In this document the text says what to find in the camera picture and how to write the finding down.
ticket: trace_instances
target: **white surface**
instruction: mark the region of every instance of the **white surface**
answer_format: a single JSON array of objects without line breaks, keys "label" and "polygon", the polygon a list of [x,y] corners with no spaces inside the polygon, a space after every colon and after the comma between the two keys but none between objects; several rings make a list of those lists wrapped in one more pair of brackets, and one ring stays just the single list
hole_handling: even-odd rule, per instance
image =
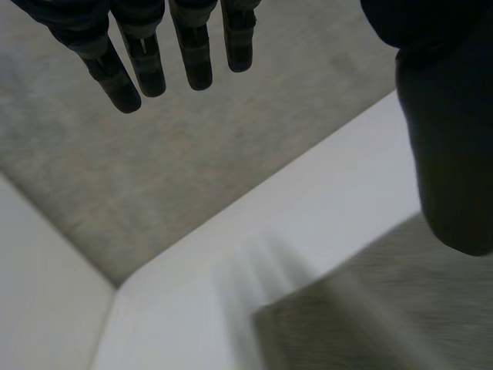
[{"label": "white surface", "polygon": [[0,176],[0,368],[88,369],[113,296]]},{"label": "white surface", "polygon": [[393,93],[137,271],[93,370],[258,368],[248,314],[416,214],[415,183]]}]

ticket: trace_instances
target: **gray carpet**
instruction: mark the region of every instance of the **gray carpet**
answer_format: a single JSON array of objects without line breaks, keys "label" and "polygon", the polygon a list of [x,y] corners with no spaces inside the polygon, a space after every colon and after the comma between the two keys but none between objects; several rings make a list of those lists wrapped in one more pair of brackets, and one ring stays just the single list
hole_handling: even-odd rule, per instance
[{"label": "gray carpet", "polygon": [[[114,109],[77,56],[0,2],[0,169],[114,284],[394,88],[395,51],[359,0],[264,0],[253,67],[227,68],[217,9],[214,84],[187,83],[169,13],[168,90]],[[129,69],[122,40],[110,35]]]},{"label": "gray carpet", "polygon": [[[457,369],[493,368],[493,258],[445,247],[422,216],[351,259],[365,288],[406,318]],[[271,370],[386,368],[355,338],[327,295],[329,275],[257,318]]]}]

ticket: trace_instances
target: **robotic hand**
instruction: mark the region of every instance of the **robotic hand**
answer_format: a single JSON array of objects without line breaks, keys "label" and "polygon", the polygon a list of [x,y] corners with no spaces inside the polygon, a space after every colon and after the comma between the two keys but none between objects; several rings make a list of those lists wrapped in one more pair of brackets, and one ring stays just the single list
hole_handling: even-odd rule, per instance
[{"label": "robotic hand", "polygon": [[[141,101],[136,87],[108,37],[108,13],[114,15],[145,96],[160,96],[166,81],[156,27],[164,0],[12,0],[55,38],[76,52],[114,106],[135,112]],[[253,10],[260,0],[220,0],[228,65],[243,72],[252,64]],[[169,0],[171,17],[190,87],[207,89],[213,81],[207,21],[217,0]]]}]

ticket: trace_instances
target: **dark fingertip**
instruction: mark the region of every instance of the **dark fingertip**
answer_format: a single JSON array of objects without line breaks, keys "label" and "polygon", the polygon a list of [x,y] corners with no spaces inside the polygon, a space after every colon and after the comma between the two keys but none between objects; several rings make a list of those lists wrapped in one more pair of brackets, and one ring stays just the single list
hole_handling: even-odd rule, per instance
[{"label": "dark fingertip", "polygon": [[247,71],[252,66],[252,60],[253,47],[251,44],[229,49],[228,65],[233,72]]},{"label": "dark fingertip", "polygon": [[111,92],[106,91],[113,105],[122,113],[132,113],[140,108],[142,102],[136,88],[131,85],[122,86]]},{"label": "dark fingertip", "polygon": [[166,81],[162,69],[157,69],[151,73],[140,73],[138,79],[142,94],[149,98],[161,96],[166,91]]},{"label": "dark fingertip", "polygon": [[213,84],[213,69],[210,62],[185,66],[190,87],[196,91],[208,89]]}]

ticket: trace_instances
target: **floor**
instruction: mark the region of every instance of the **floor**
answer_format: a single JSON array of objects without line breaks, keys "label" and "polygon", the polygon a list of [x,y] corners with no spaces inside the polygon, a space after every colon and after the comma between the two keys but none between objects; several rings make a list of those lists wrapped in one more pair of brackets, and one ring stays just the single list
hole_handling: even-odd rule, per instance
[{"label": "floor", "polygon": [[253,67],[233,74],[213,13],[214,84],[194,92],[166,13],[168,90],[123,115],[75,54],[0,3],[0,170],[113,284],[394,88],[395,50],[358,0],[266,0],[257,18]]},{"label": "floor", "polygon": [[[480,370],[493,366],[492,268],[491,257],[471,257],[443,245],[418,214],[337,273],[350,272],[385,311],[399,317],[405,325],[400,333],[417,335],[450,365],[440,368]],[[258,329],[269,370],[390,367],[378,361],[381,353],[369,345],[374,333],[360,331],[355,338],[348,325],[354,318],[342,317],[346,312],[341,313],[337,296],[327,289],[335,275],[260,312]],[[395,348],[379,349],[387,352],[384,358],[396,355]]]}]

